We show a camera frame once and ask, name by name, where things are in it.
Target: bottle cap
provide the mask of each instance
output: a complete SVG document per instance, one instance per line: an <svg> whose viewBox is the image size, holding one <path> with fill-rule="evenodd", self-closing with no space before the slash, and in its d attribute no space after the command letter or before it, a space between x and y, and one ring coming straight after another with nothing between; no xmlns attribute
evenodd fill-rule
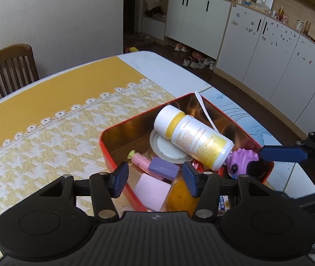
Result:
<svg viewBox="0 0 315 266"><path fill-rule="evenodd" d="M185 113L181 110L167 105L157 114L154 122L154 129L166 139L171 139L172 133L177 124L185 117Z"/></svg>

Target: white wall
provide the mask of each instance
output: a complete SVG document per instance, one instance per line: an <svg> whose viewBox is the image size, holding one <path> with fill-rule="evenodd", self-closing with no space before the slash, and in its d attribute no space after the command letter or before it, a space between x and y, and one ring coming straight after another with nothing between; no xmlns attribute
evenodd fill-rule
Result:
<svg viewBox="0 0 315 266"><path fill-rule="evenodd" d="M40 78L121 54L123 0L0 0L0 49L15 43L32 46Z"/></svg>

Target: purple toy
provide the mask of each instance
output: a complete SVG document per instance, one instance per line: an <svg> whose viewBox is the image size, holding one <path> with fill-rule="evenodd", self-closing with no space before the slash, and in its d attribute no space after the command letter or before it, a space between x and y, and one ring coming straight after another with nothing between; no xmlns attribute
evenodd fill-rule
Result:
<svg viewBox="0 0 315 266"><path fill-rule="evenodd" d="M247 165L252 161L258 161L257 153L252 150L239 148L226 158L228 173L232 179L237 179L240 174L247 174Z"/></svg>

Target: purple eraser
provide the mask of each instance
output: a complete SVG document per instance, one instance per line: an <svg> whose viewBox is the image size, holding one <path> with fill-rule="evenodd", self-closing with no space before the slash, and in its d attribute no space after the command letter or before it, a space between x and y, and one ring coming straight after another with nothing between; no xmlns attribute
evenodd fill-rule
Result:
<svg viewBox="0 0 315 266"><path fill-rule="evenodd" d="M173 181L178 173L179 166L159 157L154 157L149 165L149 171L163 178Z"/></svg>

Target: cup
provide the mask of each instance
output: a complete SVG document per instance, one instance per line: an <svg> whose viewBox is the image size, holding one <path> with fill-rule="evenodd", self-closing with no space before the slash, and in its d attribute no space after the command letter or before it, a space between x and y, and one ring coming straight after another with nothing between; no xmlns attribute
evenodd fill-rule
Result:
<svg viewBox="0 0 315 266"><path fill-rule="evenodd" d="M297 20L295 30L297 30L298 32L301 32L303 30L303 27L304 27L304 23L301 22L300 20Z"/></svg>

